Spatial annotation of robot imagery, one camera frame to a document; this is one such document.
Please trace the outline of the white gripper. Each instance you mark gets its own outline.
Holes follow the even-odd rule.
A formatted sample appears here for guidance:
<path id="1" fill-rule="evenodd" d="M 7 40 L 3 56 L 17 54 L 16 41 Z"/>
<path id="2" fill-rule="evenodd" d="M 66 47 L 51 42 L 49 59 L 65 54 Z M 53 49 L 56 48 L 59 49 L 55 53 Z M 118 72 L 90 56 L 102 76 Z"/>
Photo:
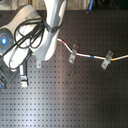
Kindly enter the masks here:
<path id="1" fill-rule="evenodd" d="M 28 42 L 22 43 L 20 46 L 14 45 L 13 43 L 2 45 L 3 61 L 12 71 L 15 71 L 27 59 L 30 53 Z M 41 68 L 40 60 L 36 60 L 36 68 Z M 22 64 L 19 69 L 21 86 L 28 87 L 26 67 Z"/>

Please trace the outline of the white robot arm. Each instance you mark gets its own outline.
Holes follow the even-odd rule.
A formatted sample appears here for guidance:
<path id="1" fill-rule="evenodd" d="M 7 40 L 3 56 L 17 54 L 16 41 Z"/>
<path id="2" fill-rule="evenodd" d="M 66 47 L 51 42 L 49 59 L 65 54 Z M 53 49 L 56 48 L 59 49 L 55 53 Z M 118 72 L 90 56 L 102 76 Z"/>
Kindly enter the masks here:
<path id="1" fill-rule="evenodd" d="M 10 22 L 0 27 L 0 59 L 12 72 L 19 72 L 21 86 L 28 86 L 26 61 L 34 54 L 48 61 L 54 54 L 67 0 L 44 0 L 46 19 L 32 5 L 18 7 Z"/>

